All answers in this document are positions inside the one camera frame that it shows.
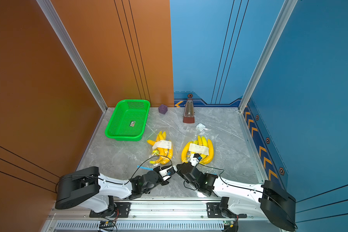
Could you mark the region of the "yellow banana bunch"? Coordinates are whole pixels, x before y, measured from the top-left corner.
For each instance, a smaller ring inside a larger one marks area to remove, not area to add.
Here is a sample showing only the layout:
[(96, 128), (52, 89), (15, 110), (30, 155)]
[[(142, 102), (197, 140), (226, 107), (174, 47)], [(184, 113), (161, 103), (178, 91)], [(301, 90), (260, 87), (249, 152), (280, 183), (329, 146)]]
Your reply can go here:
[(212, 141), (204, 136), (198, 135), (194, 141), (187, 142), (181, 152), (181, 161), (188, 162), (190, 156), (195, 153), (200, 154), (202, 157), (200, 164), (209, 164), (215, 155)]
[(155, 140), (149, 139), (147, 143), (151, 146), (151, 165), (166, 165), (171, 161), (174, 154), (173, 143), (168, 140), (166, 131), (160, 131)]

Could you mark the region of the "green circuit board right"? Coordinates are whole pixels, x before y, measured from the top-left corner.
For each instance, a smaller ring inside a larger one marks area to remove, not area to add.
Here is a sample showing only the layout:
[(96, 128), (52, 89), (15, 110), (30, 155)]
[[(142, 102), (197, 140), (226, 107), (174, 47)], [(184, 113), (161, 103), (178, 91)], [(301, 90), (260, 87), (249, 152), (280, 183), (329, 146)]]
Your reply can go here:
[(223, 232), (238, 232), (239, 224), (238, 220), (228, 220), (223, 222)]

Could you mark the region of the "aluminium rail base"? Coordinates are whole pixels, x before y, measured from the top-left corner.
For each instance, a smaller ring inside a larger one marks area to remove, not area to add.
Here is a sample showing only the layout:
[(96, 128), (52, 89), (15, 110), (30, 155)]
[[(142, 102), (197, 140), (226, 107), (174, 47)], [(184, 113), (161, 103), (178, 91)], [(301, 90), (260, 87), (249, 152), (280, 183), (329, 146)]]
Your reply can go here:
[[(223, 222), (235, 220), (215, 214), (216, 198), (141, 198), (115, 200), (118, 211), (110, 217), (92, 217), (91, 210), (77, 206), (52, 209), (43, 232), (223, 232)], [(113, 230), (99, 229), (100, 221), (112, 220)], [(243, 215), (238, 232), (278, 232), (268, 219)]]

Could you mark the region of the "brown wooden metronome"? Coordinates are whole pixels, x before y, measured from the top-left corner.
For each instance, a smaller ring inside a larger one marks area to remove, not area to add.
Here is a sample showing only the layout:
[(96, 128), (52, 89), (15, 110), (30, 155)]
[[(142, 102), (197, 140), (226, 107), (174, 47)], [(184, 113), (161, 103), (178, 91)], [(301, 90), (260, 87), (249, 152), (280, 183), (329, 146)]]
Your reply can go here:
[(183, 123), (192, 124), (195, 123), (195, 112), (193, 99), (188, 98), (185, 104), (183, 113)]

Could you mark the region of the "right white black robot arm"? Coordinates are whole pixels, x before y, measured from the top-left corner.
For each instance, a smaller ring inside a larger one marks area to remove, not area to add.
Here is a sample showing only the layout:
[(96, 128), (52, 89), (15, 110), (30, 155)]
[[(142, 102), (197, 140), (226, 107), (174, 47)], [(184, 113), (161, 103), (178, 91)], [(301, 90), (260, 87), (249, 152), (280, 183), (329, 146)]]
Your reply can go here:
[(268, 219), (282, 230), (297, 230), (296, 199), (273, 181), (266, 180), (262, 184), (230, 181), (219, 175), (203, 173), (190, 162), (178, 164), (175, 170), (194, 190), (205, 196), (214, 194), (221, 198), (219, 209), (223, 217), (256, 216)]

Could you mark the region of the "green circuit board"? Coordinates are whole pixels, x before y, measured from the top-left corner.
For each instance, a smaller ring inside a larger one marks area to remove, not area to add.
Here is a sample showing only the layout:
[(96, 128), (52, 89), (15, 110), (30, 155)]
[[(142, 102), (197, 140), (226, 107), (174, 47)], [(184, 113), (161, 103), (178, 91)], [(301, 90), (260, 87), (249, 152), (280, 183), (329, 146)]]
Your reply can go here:
[(103, 230), (113, 230), (116, 228), (116, 223), (112, 220), (100, 221), (99, 229)]
[(223, 232), (238, 232), (239, 224), (238, 220), (228, 220), (223, 222)]

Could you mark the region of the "small white object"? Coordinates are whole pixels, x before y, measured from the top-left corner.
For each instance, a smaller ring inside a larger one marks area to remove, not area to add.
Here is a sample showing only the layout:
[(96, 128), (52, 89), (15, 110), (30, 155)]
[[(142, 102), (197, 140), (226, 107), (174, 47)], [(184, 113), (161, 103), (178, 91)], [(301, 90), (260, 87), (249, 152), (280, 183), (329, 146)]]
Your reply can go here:
[(198, 130), (202, 130), (202, 129), (205, 129), (206, 126), (205, 126), (204, 124), (202, 124), (202, 123), (199, 123), (199, 124), (196, 126), (196, 128), (197, 128)]

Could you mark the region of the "green circuit board left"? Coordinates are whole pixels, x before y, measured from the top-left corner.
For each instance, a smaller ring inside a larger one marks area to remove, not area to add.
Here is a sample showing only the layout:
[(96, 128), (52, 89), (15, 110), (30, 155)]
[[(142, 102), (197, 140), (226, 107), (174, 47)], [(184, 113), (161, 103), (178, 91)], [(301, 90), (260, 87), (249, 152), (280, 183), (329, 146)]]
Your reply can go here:
[(113, 230), (116, 228), (116, 223), (112, 220), (100, 221), (99, 229), (103, 230)]

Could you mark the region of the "clear zip-top bag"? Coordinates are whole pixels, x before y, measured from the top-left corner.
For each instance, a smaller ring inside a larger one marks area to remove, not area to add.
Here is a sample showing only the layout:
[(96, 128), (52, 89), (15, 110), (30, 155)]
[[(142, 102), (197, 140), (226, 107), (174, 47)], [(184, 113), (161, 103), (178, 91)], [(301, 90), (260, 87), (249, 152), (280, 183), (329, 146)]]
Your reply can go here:
[(221, 155), (220, 130), (204, 123), (184, 127), (182, 144), (178, 152), (178, 164), (189, 163), (195, 155), (200, 156), (200, 166), (225, 169), (225, 159)]
[(143, 165), (145, 168), (179, 164), (180, 131), (169, 115), (157, 114), (148, 118), (144, 142), (148, 158)]

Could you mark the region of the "green plastic basket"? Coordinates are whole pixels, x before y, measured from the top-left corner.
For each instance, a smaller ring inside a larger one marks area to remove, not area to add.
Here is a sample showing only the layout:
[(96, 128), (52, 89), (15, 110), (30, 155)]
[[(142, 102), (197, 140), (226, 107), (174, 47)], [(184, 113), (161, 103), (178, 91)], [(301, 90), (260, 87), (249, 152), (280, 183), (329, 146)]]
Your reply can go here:
[(147, 100), (121, 100), (116, 105), (114, 112), (105, 129), (105, 136), (117, 141), (136, 142), (142, 139), (150, 102)]

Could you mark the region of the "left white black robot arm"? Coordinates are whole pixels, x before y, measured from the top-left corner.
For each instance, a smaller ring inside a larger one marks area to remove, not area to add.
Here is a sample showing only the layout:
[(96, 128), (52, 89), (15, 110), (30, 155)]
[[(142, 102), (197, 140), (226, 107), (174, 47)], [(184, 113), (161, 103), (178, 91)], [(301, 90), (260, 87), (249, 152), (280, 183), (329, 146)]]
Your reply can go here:
[(59, 179), (55, 208), (64, 210), (81, 206), (109, 217), (115, 212), (114, 197), (140, 198), (158, 185), (167, 185), (175, 173), (171, 165), (158, 166), (144, 175), (120, 180), (101, 174), (96, 166), (82, 169)]

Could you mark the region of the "purple cube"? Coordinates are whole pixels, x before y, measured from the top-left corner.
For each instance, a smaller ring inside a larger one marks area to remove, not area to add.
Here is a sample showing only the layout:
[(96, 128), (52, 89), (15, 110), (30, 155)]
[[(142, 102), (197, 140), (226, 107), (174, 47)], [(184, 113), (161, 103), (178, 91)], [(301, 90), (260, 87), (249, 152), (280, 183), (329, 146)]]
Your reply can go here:
[(165, 104), (161, 104), (160, 107), (158, 108), (158, 111), (160, 114), (165, 115), (168, 111), (168, 106)]

